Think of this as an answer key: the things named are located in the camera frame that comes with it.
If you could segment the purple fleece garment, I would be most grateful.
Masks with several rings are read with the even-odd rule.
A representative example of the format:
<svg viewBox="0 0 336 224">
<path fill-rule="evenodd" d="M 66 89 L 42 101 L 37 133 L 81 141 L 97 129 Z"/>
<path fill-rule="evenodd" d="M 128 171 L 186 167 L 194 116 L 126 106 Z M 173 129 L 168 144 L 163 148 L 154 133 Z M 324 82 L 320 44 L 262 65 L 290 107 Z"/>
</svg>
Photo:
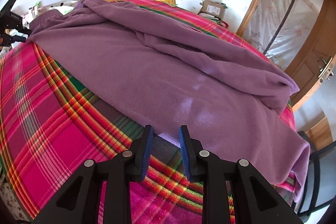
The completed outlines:
<svg viewBox="0 0 336 224">
<path fill-rule="evenodd" d="M 296 83 L 246 48 L 130 1 L 81 0 L 30 23 L 35 42 L 104 102 L 157 135 L 192 138 L 228 161 L 247 159 L 271 183 L 303 191 L 310 148 L 281 118 Z"/>
</svg>

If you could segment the glass top side table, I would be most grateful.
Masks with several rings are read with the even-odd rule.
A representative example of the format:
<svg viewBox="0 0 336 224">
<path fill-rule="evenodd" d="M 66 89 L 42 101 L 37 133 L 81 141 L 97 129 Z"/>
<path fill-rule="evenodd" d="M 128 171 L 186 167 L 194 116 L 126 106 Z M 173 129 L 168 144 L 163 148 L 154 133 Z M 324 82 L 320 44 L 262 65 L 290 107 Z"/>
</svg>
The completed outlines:
<svg viewBox="0 0 336 224">
<path fill-rule="evenodd" d="M 66 1 L 54 3 L 52 5 L 42 6 L 41 2 L 35 4 L 35 6 L 30 7 L 28 12 L 22 15 L 22 23 L 24 26 L 30 24 L 37 16 L 41 15 L 44 12 L 56 10 L 61 14 L 65 15 L 71 12 L 77 5 L 78 0 Z"/>
</svg>

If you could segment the black mesh office chair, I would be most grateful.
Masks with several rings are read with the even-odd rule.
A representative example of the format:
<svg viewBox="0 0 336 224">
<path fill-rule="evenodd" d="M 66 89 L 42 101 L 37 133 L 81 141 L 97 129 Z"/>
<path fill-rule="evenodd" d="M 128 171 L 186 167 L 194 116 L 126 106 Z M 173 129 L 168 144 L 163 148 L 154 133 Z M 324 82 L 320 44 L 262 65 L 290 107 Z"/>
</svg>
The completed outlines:
<svg viewBox="0 0 336 224">
<path fill-rule="evenodd" d="M 310 144 L 311 154 L 302 198 L 291 208 L 305 222 L 335 198 L 335 142 L 317 149 L 304 131 L 298 134 Z"/>
</svg>

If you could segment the pink plaid tablecloth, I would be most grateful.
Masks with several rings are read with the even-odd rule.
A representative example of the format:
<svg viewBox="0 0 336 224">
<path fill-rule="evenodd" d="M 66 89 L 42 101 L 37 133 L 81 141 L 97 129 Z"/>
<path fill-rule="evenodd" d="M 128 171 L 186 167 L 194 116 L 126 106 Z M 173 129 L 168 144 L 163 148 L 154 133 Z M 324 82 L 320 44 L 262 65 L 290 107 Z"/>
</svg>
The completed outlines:
<svg viewBox="0 0 336 224">
<path fill-rule="evenodd" d="M 1 200 L 34 218 L 86 156 L 110 159 L 142 133 L 34 44 L 1 61 Z M 131 186 L 134 223 L 199 223 L 200 183 L 183 175 L 178 147 L 155 139 L 149 173 Z"/>
</svg>

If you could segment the red basket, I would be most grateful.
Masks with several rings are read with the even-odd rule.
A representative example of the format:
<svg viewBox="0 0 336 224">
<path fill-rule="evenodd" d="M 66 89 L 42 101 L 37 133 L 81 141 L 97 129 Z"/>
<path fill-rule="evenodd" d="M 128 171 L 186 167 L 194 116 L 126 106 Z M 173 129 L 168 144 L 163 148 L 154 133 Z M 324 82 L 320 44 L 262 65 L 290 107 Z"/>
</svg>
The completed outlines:
<svg viewBox="0 0 336 224">
<path fill-rule="evenodd" d="M 199 16 L 207 19 L 207 20 L 210 20 L 211 22 L 217 24 L 217 25 L 220 25 L 226 29 L 228 29 L 229 25 L 228 23 L 226 23 L 224 20 L 220 19 L 220 18 L 217 18 L 216 16 L 213 16 L 213 15 L 210 15 L 210 14 L 206 14 L 204 12 L 201 12 L 198 14 Z"/>
</svg>

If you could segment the plastic covered door screen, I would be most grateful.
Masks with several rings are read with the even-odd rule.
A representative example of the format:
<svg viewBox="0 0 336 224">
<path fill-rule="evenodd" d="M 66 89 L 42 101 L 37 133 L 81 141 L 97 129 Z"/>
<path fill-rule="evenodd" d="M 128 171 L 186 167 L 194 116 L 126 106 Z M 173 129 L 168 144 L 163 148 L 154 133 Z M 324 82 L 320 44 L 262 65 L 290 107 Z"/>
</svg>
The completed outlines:
<svg viewBox="0 0 336 224">
<path fill-rule="evenodd" d="M 306 42 L 324 0 L 260 0 L 243 39 L 285 70 Z"/>
</svg>

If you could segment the wooden board against wall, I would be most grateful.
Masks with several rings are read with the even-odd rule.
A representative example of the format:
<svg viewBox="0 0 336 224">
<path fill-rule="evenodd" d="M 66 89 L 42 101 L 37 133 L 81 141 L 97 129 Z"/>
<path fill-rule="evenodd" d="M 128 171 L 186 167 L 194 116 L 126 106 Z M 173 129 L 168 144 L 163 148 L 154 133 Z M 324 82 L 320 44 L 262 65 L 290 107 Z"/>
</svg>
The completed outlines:
<svg viewBox="0 0 336 224">
<path fill-rule="evenodd" d="M 333 143 L 329 121 L 326 117 L 305 132 L 317 151 Z"/>
</svg>

